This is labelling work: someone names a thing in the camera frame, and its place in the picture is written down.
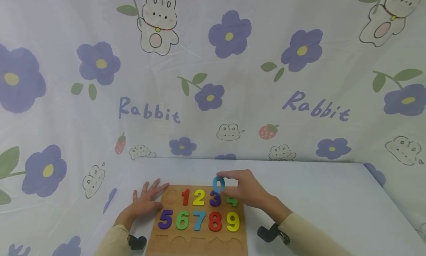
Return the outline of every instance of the wrist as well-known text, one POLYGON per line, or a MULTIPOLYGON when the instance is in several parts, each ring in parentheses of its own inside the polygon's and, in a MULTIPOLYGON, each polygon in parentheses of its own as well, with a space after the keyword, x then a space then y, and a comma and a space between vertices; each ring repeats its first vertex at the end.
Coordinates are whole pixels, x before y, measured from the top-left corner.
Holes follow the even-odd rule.
POLYGON ((115 220, 114 226, 123 225, 127 229, 127 231, 130 231, 136 218, 137 217, 132 211, 131 206, 128 206, 126 209, 120 212, 117 217, 117 220, 115 220))
POLYGON ((270 194, 265 198, 263 208, 261 209, 269 215, 277 225, 280 225, 292 214, 292 211, 285 206, 280 199, 270 194))

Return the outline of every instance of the purple number 5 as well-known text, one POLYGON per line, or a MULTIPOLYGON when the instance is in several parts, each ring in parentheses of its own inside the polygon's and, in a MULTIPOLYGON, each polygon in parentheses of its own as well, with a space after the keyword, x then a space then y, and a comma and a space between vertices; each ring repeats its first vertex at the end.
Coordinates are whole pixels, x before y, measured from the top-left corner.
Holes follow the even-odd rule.
POLYGON ((160 220, 166 222, 159 222, 159 228, 168 229, 172 225, 172 217, 173 211, 170 209, 163 210, 163 213, 160 216, 160 220))
POLYGON ((221 203, 220 195, 215 191, 210 192, 210 196, 213 196, 213 195, 214 195, 214 200, 210 200, 210 205, 213 207, 219 206, 221 203))

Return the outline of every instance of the fabric backdrop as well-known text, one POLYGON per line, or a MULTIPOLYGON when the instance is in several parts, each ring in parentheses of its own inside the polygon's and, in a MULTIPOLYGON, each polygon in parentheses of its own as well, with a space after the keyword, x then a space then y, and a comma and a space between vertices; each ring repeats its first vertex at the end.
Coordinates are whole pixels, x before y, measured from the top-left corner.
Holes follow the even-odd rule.
POLYGON ((0 254, 84 255, 140 157, 365 163, 426 240, 423 2, 0 0, 0 254))

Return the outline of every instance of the wooden number puzzle board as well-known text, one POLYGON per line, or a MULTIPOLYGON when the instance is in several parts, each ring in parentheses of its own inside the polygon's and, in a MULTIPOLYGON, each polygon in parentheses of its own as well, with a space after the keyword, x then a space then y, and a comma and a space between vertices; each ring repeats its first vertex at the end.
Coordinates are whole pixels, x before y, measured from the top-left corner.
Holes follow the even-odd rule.
POLYGON ((226 197, 220 196, 220 205, 212 206, 210 205, 210 200, 214 199, 214 196, 210 195, 212 190, 212 186, 178 185, 170 185, 165 189, 161 200, 164 208, 155 216, 146 256, 248 256, 243 203, 238 201, 237 206, 233 207, 232 203, 226 202, 226 197), (188 204, 184 206, 182 193, 187 189, 189 189, 189 199, 188 204), (194 196, 197 190, 205 192, 205 197, 202 199, 204 206, 193 205, 194 200, 197 199, 197 196, 194 196), (165 209, 173 211, 171 215, 172 223, 169 228, 161 229, 159 223, 164 223, 165 220, 160 220, 160 217, 165 209), (184 230, 179 230, 176 227, 176 218, 180 211, 188 211, 189 213, 187 217, 189 221, 188 227, 184 230), (199 218, 198 216, 193 216, 194 211, 206 212, 199 231, 194 230, 196 221, 199 218), (211 212, 219 212, 222 215, 220 220, 222 228, 217 232, 209 229, 209 215, 211 212), (236 232, 231 232, 227 228, 230 225, 227 222, 227 214, 229 212, 235 212, 239 217, 240 225, 236 232))

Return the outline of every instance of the blue number 7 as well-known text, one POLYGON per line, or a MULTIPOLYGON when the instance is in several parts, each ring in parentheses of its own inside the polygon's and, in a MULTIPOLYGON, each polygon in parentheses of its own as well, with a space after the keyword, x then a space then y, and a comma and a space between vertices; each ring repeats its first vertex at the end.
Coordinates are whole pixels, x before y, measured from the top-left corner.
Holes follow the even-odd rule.
POLYGON ((194 230, 200 231, 201 223, 203 222, 204 217, 206 217, 206 212, 205 211, 194 211, 193 216, 199 216, 197 222, 195 222, 194 230))

